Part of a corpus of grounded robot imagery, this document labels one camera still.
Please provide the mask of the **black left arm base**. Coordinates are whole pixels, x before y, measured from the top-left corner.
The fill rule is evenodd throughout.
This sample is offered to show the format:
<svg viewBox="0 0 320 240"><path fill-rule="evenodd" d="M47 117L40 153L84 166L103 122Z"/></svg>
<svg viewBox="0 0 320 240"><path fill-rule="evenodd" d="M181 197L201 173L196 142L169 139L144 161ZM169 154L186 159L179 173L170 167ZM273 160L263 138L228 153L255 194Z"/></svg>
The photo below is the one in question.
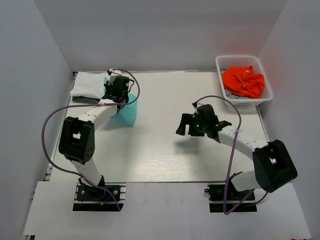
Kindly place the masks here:
<svg viewBox="0 0 320 240"><path fill-rule="evenodd" d="M119 212L122 210L126 197L125 183L106 183L104 178L98 184L98 189L84 184L79 179L75 189L72 210L74 212Z"/></svg>

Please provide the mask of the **teal t shirt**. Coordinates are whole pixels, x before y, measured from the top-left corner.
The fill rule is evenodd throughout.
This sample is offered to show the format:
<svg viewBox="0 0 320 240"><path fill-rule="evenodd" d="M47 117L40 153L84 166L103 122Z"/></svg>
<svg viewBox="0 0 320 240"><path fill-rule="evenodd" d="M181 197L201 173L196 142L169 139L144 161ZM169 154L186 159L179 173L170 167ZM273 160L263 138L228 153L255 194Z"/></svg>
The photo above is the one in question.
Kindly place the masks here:
<svg viewBox="0 0 320 240"><path fill-rule="evenodd" d="M137 102L138 102L138 95L135 96L134 94L131 94L131 88L135 84L135 81L130 79L129 82L129 93L128 93L128 103L122 108L121 110L118 110L117 113L110 118L127 126L127 127L133 127L136 121L137 116Z"/></svg>

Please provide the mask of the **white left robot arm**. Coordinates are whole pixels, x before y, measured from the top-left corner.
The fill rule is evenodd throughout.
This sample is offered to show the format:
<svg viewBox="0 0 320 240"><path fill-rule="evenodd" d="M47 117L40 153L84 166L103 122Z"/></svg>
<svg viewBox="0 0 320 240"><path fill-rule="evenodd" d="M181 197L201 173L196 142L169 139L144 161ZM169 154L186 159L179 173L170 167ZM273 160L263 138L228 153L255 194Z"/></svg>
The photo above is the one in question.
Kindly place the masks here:
<svg viewBox="0 0 320 240"><path fill-rule="evenodd" d="M104 177L93 160L95 131L109 118L118 114L129 102L130 79L116 76L105 84L105 94L95 106L78 117L67 117L62 126L58 151L81 175L79 182L89 186L88 193L99 200L105 196Z"/></svg>

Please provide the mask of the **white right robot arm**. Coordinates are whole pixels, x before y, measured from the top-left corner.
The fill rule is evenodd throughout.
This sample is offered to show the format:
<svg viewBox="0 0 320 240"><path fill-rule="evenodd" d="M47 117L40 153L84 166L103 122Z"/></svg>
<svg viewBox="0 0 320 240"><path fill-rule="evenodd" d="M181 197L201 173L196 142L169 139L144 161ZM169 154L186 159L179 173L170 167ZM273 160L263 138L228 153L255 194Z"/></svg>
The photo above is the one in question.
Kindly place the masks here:
<svg viewBox="0 0 320 240"><path fill-rule="evenodd" d="M236 200L244 191L262 189L273 193L298 176L298 171L285 144L276 139L266 141L240 130L228 121L220 121L210 104L201 105L194 113L184 113L176 134L192 137L207 136L231 147L253 162L253 170L232 174L226 179L226 195Z"/></svg>

